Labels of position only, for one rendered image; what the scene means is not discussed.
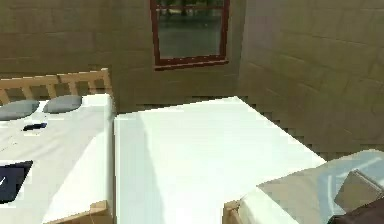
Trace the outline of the red framed window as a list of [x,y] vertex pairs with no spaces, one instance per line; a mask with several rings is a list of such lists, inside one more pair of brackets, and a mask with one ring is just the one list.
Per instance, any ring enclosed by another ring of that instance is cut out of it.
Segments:
[[155,70],[221,65],[230,0],[150,0]]

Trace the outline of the grey pillow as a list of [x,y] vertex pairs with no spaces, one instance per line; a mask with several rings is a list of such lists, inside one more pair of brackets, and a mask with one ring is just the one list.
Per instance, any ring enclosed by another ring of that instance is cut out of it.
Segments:
[[33,114],[39,107],[37,100],[20,100],[0,106],[0,121],[25,118]]
[[78,109],[82,105],[82,97],[78,95],[64,95],[49,100],[44,108],[44,113],[59,114]]

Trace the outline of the wooden bed with white sheet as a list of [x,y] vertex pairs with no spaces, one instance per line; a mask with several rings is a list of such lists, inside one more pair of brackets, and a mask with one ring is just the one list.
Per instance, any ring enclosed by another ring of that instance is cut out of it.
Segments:
[[[82,105],[44,113],[56,97]],[[37,100],[31,115],[0,121],[0,166],[33,165],[14,201],[0,204],[0,224],[113,224],[114,102],[107,69],[0,80],[0,106]],[[43,129],[22,131],[29,124]]]

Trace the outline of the wooden bed with pale blue sheet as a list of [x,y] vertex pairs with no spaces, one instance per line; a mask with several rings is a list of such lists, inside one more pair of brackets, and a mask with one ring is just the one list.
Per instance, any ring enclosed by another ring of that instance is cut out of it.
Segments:
[[261,183],[224,204],[222,224],[327,224],[347,213],[334,199],[352,170],[384,186],[384,152],[363,150]]

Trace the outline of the grey square cushion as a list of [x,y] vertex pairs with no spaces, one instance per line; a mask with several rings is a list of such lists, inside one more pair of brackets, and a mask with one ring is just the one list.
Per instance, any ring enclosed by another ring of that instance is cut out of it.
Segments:
[[345,212],[384,197],[384,186],[359,170],[352,170],[342,183],[334,202]]

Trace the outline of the black laptop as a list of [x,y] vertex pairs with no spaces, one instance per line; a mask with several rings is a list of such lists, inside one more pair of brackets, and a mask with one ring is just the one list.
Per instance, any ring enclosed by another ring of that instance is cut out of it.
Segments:
[[32,165],[29,160],[0,166],[0,204],[15,200]]

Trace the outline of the dark brown cushion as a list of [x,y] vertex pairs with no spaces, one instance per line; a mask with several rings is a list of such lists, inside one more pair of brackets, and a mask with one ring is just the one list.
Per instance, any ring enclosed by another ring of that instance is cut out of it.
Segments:
[[384,197],[343,215],[334,215],[327,224],[384,224]]

